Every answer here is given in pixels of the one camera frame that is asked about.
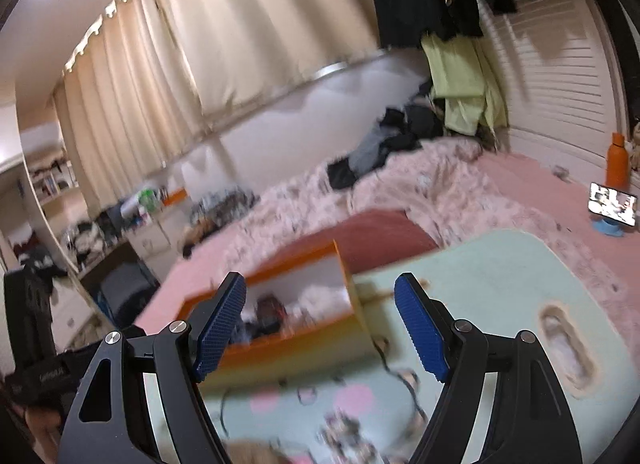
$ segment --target pillow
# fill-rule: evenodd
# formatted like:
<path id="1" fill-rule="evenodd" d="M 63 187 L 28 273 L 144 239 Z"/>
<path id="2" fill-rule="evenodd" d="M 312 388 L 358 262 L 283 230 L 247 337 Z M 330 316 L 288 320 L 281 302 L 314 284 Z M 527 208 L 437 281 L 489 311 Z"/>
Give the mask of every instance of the pillow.
<path id="1" fill-rule="evenodd" d="M 299 238 L 262 264 L 274 264 L 324 247 L 332 240 L 351 274 L 427 253 L 438 246 L 404 211 L 371 210 L 358 213 L 331 228 Z"/>

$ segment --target louvered door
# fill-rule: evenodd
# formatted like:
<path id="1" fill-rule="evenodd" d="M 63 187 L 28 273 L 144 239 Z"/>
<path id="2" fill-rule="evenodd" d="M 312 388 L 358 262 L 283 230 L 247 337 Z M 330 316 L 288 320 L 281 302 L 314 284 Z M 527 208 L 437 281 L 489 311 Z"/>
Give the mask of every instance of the louvered door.
<path id="1" fill-rule="evenodd" d="M 522 0 L 517 14 L 494 16 L 480 1 L 480 11 L 512 149 L 531 143 L 540 146 L 526 149 L 535 157 L 558 150 L 604 167 L 611 133 L 620 128 L 611 72 L 617 62 L 611 65 L 608 35 L 588 2 Z"/>

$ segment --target yellow-green towel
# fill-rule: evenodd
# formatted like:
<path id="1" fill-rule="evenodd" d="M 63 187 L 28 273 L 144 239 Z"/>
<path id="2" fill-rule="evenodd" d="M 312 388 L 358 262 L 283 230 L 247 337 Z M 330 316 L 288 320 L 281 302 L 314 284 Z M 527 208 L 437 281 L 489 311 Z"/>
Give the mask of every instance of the yellow-green towel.
<path id="1" fill-rule="evenodd" d="M 507 126 L 504 100 L 479 40 L 422 37 L 433 78 L 432 96 L 446 101 L 445 126 L 469 136 L 476 134 L 478 123 L 494 133 L 495 128 Z"/>

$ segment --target phone screen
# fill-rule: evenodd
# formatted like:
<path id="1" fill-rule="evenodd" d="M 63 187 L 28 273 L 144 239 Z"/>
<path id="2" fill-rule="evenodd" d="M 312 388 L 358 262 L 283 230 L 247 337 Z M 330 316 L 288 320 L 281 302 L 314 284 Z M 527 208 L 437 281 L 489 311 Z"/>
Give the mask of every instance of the phone screen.
<path id="1" fill-rule="evenodd" d="M 623 191 L 591 183 L 589 211 L 628 226 L 636 225 L 638 197 Z"/>

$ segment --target curtain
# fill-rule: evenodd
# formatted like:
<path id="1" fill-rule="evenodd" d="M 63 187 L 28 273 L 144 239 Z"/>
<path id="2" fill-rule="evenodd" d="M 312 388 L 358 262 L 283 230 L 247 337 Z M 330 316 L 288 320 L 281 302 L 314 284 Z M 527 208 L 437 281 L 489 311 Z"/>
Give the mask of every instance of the curtain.
<path id="1" fill-rule="evenodd" d="M 378 48 L 373 0 L 158 0 L 215 123 Z"/>
<path id="2" fill-rule="evenodd" d="M 204 130 L 154 0 L 116 3 L 54 90 L 54 103 L 92 216 L 130 195 Z"/>

